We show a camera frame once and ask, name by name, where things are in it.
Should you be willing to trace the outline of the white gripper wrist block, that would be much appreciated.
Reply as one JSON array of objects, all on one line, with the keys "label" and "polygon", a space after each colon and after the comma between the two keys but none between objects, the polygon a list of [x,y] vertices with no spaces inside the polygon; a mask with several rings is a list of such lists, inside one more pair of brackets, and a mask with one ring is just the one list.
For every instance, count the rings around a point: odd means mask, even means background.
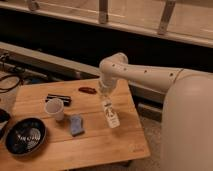
[{"label": "white gripper wrist block", "polygon": [[98,82],[99,85],[99,92],[103,96],[110,95],[114,89],[116,88],[117,81],[116,80],[111,80],[109,82],[104,82],[102,79],[99,80]]}]

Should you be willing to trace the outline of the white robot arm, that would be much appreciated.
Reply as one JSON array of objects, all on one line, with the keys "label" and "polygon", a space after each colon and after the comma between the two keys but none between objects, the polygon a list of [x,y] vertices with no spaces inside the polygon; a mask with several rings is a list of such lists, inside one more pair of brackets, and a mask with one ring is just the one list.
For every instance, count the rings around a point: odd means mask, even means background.
[{"label": "white robot arm", "polygon": [[104,94],[122,78],[165,96],[161,171],[213,171],[213,73],[131,65],[123,53],[102,59],[99,70]]}]

